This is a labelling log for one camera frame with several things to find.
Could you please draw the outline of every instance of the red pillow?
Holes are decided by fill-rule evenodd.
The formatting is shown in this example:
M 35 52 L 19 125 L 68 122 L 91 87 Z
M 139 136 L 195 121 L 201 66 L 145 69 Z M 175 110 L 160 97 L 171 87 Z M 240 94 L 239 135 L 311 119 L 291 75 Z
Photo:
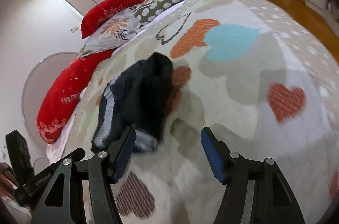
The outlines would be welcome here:
M 54 81 L 41 104 L 37 126 L 41 138 L 54 143 L 62 127 L 71 117 L 80 92 L 87 87 L 97 65 L 108 59 L 114 49 L 95 53 L 84 58 L 77 57 Z
M 122 10 L 140 4 L 145 0 L 105 0 L 94 6 L 84 16 L 81 23 L 81 36 L 86 38 L 92 35 L 101 24 Z

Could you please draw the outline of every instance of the bed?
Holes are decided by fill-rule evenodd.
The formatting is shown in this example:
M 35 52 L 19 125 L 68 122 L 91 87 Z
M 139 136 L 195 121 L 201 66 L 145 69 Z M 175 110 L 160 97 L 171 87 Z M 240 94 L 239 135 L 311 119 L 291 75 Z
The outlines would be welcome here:
M 310 32 L 266 0 L 187 0 L 101 62 L 73 114 L 63 155 L 77 147 L 86 159 L 93 155 L 104 88 L 154 51 L 172 60 L 178 91 L 159 149 L 132 154 L 112 187 L 122 222 L 214 221 L 224 186 L 200 144 L 209 126 L 248 159 L 274 158 L 306 223 L 316 223 L 338 191 L 339 67 Z M 93 223 L 86 186 L 84 203 Z M 250 209 L 246 203 L 243 223 Z

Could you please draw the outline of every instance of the heart pattern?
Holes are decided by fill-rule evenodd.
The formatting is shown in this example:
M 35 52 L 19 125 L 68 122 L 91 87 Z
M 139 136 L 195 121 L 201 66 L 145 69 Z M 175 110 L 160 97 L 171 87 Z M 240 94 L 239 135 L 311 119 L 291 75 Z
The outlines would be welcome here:
M 258 29 L 237 24 L 214 26 L 204 36 L 210 47 L 206 57 L 211 62 L 236 60 L 246 53 L 259 34 Z
M 165 117 L 176 110 L 181 102 L 181 88 L 187 83 L 191 76 L 191 69 L 188 66 L 179 66 L 172 72 L 172 92 L 168 96 L 165 105 Z
M 133 172 L 129 173 L 116 202 L 122 216 L 133 212 L 139 218 L 149 218 L 155 210 L 153 195 Z
M 204 36 L 212 27 L 220 22 L 212 19 L 197 20 L 193 26 L 179 39 L 169 53 L 172 59 L 185 55 L 193 47 L 206 46 Z
M 305 107 L 306 94 L 300 87 L 289 90 L 280 83 L 269 86 L 267 101 L 278 123 L 299 114 Z

